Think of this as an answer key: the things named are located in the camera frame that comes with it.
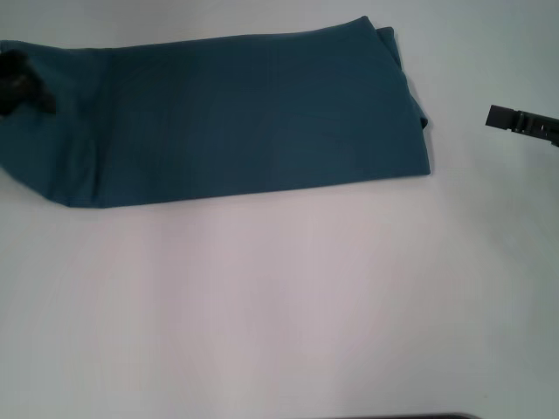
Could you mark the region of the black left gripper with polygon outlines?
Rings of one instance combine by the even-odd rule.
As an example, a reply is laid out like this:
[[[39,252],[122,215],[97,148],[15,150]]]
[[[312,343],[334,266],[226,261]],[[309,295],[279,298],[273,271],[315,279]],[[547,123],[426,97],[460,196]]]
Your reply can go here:
[[[42,79],[36,77],[28,57],[19,50],[1,53],[1,116],[10,115],[23,103],[42,113],[57,112],[56,99]]]

